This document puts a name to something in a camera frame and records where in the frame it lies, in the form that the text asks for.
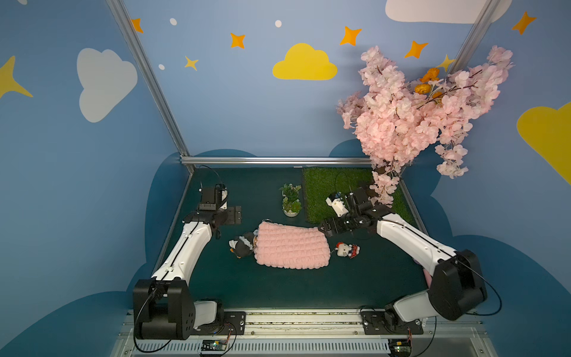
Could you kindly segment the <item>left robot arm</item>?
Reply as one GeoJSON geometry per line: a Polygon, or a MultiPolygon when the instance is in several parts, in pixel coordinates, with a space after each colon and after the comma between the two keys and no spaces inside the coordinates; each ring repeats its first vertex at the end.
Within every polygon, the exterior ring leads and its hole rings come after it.
{"type": "Polygon", "coordinates": [[[227,330],[222,302],[195,300],[190,278],[205,246],[221,226],[242,221],[241,207],[228,207],[224,184],[200,190],[198,209],[183,219],[180,238],[151,278],[139,280],[133,290],[136,340],[185,340],[227,330]]]}

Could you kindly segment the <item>pink knitted bag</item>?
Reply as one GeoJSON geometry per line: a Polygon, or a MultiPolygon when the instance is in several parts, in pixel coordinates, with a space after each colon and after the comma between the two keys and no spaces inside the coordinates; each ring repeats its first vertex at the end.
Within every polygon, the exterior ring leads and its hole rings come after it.
{"type": "Polygon", "coordinates": [[[258,264],[281,269],[320,269],[330,262],[327,238],[317,228],[262,222],[254,257],[258,264]]]}

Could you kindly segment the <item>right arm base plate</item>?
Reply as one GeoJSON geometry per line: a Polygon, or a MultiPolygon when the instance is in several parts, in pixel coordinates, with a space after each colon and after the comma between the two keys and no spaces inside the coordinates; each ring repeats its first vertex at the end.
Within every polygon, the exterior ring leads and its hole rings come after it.
{"type": "Polygon", "coordinates": [[[361,310],[359,315],[366,335],[422,335],[422,324],[404,322],[393,312],[361,310]]]}

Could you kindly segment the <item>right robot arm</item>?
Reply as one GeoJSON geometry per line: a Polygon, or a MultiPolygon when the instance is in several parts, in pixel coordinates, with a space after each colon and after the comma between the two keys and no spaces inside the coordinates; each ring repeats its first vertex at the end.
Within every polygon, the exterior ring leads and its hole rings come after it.
{"type": "Polygon", "coordinates": [[[361,187],[346,195],[333,193],[326,203],[335,212],[318,227],[326,237],[366,228],[407,253],[431,277],[427,290],[385,307],[385,323],[393,329],[423,318],[456,321],[487,300],[486,280],[473,252],[441,244],[391,208],[372,203],[361,187]]]}

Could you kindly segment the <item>white cat plush keychain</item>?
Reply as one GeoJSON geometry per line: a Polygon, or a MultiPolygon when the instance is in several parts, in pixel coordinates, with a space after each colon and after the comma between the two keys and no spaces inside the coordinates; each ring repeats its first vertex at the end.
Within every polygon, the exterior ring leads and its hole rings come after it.
{"type": "Polygon", "coordinates": [[[355,244],[346,244],[339,242],[335,247],[335,252],[338,257],[347,257],[353,259],[359,255],[361,248],[355,244]]]}

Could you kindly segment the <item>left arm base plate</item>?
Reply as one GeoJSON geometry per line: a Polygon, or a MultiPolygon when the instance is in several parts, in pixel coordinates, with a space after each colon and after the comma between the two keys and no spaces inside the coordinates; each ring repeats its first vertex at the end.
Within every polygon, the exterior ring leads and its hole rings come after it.
{"type": "Polygon", "coordinates": [[[200,326],[191,330],[192,336],[243,336],[245,334],[247,314],[243,311],[225,311],[222,322],[215,322],[212,327],[200,326]]]}

